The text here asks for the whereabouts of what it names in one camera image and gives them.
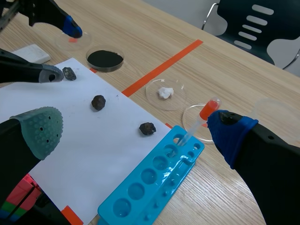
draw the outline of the orange tape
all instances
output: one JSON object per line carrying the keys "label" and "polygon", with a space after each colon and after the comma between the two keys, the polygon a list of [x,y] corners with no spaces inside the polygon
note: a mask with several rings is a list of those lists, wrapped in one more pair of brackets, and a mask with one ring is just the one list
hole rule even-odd
{"label": "orange tape", "polygon": [[95,70],[95,69],[93,69],[93,68],[91,68],[90,71],[92,71],[93,73],[96,73],[96,72],[97,72],[97,70]]}
{"label": "orange tape", "polygon": [[167,127],[171,128],[171,129],[173,128],[170,124],[168,124],[168,123],[165,123],[165,124]]}
{"label": "orange tape", "polygon": [[76,43],[76,42],[77,42],[77,39],[76,39],[76,38],[73,38],[73,37],[70,37],[70,38],[69,38],[69,42],[71,42],[71,43]]}
{"label": "orange tape", "polygon": [[134,94],[136,91],[138,91],[142,86],[146,85],[150,80],[154,79],[158,75],[160,75],[162,72],[164,72],[166,69],[168,69],[170,66],[178,62],[180,59],[182,59],[184,56],[189,54],[191,51],[193,51],[196,47],[201,45],[203,41],[196,40],[193,43],[191,43],[188,47],[181,50],[179,53],[168,59],[166,62],[161,64],[160,66],[156,67],[154,70],[143,76],[141,79],[130,85],[128,88],[122,91],[122,93],[129,97],[132,94]]}
{"label": "orange tape", "polygon": [[61,213],[71,225],[83,225],[83,221],[73,212],[73,210],[71,210],[68,205],[61,211]]}

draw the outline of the black powder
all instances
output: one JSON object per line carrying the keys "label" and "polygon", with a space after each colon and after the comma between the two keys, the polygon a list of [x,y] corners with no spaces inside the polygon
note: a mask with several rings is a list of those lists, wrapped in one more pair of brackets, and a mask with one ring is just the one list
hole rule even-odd
{"label": "black powder", "polygon": [[115,52],[99,50],[89,55],[87,61],[101,72],[112,72],[122,66],[124,59]]}

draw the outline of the white block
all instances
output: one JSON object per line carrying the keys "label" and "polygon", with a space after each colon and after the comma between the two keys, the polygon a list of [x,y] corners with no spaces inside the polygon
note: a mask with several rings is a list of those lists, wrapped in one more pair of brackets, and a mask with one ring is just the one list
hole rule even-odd
{"label": "white block", "polygon": [[50,55],[35,44],[26,46],[12,53],[32,63],[45,63],[51,59]]}

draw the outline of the petri dish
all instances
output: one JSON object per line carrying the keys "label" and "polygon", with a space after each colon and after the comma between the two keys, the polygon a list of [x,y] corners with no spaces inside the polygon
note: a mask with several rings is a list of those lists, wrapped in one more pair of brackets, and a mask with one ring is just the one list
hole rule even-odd
{"label": "petri dish", "polygon": [[124,53],[113,46],[99,45],[88,50],[86,60],[93,69],[109,73],[123,65]]}
{"label": "petri dish", "polygon": [[[199,118],[199,112],[205,105],[206,104],[196,104],[185,109],[182,115],[182,123],[186,131],[188,131],[196,123],[197,118]],[[198,130],[194,133],[194,137],[198,138],[201,142],[206,144],[214,143],[210,134],[210,130],[206,125],[199,127]]]}
{"label": "petri dish", "polygon": [[285,142],[300,147],[300,112],[289,105],[263,98],[255,103],[248,115],[275,133]]}
{"label": "petri dish", "polygon": [[92,42],[92,37],[89,33],[84,32],[80,38],[72,38],[65,33],[61,33],[55,38],[55,44],[66,51],[76,51],[89,46]]}
{"label": "petri dish", "polygon": [[[167,99],[161,99],[158,95],[158,89],[162,87],[173,88],[173,96]],[[154,107],[166,111],[173,111],[181,108],[185,104],[187,94],[184,85],[179,81],[159,79],[147,85],[146,97]]]}

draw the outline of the dropper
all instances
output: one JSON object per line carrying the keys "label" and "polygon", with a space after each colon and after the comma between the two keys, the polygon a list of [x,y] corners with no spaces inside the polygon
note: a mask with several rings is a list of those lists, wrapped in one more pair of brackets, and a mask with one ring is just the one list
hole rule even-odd
{"label": "dropper", "polygon": [[203,107],[199,113],[196,123],[188,130],[186,135],[179,141],[178,146],[185,145],[189,139],[194,135],[197,129],[207,122],[208,117],[221,106],[222,101],[218,97],[213,97]]}

